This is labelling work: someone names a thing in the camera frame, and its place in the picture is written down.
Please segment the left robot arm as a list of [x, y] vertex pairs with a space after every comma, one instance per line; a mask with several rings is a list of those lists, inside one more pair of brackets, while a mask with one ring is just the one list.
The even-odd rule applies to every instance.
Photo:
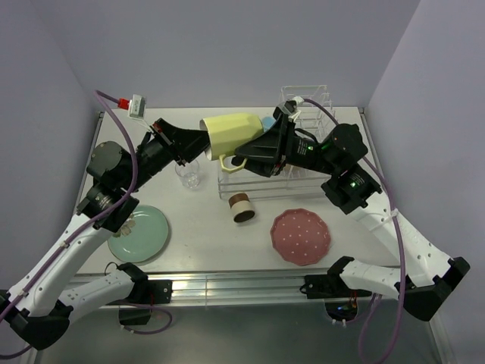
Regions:
[[52, 248], [17, 284], [1, 291], [1, 318], [32, 348], [44, 350], [97, 308], [147, 298], [148, 276], [132, 263], [78, 288], [67, 284], [128, 220], [139, 204], [134, 192], [171, 162], [195, 160], [209, 144], [207, 132], [163, 119], [151, 125], [136, 149], [125, 150], [114, 141], [98, 144], [86, 168], [92, 187]]

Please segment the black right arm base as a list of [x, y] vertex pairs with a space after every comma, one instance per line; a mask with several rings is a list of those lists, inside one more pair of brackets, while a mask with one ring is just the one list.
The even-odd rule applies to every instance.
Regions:
[[306, 275], [299, 292], [311, 299], [331, 299], [344, 297], [346, 288], [336, 275]]

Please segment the blue ceramic mug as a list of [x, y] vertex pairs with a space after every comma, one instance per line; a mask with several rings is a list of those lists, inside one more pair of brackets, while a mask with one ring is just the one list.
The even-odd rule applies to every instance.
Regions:
[[267, 116], [261, 119], [261, 125], [263, 127], [263, 131], [270, 130], [275, 123], [276, 123], [276, 120], [270, 116]]

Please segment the yellow ceramic mug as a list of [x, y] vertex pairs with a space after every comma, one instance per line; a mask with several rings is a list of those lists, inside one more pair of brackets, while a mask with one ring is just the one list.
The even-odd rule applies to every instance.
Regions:
[[225, 166], [225, 159], [235, 156], [236, 148], [261, 136], [264, 131], [259, 116], [249, 113], [203, 118], [199, 129], [208, 133], [209, 146], [205, 149], [205, 156], [210, 161], [218, 160], [221, 170], [228, 174], [244, 169], [247, 159], [233, 168]]

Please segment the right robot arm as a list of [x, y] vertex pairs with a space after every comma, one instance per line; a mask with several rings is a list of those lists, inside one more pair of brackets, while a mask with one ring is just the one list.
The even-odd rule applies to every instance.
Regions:
[[377, 172], [360, 166], [368, 148], [358, 125], [336, 124], [317, 141], [296, 127], [292, 115], [276, 110], [274, 118], [271, 129], [236, 148], [235, 160], [264, 177], [279, 174], [285, 165], [330, 175], [321, 186], [327, 199], [366, 227], [400, 263], [386, 268], [344, 256], [322, 278], [305, 279], [307, 298], [376, 293], [398, 300], [413, 317], [430, 321], [469, 272], [469, 263], [426, 239], [398, 212]]

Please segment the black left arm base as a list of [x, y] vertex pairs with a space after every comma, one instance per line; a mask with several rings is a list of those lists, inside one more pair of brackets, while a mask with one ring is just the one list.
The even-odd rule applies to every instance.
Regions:
[[[150, 306], [168, 304], [171, 302], [172, 286], [171, 280], [149, 280], [147, 289], [138, 303]], [[154, 311], [151, 309], [119, 309], [118, 311], [120, 324], [129, 327], [147, 325], [154, 317]]]

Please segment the metal tin cup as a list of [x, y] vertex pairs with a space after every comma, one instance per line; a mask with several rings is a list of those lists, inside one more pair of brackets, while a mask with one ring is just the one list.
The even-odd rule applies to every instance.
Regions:
[[246, 193], [236, 193], [228, 200], [235, 223], [243, 223], [255, 217], [255, 210]]

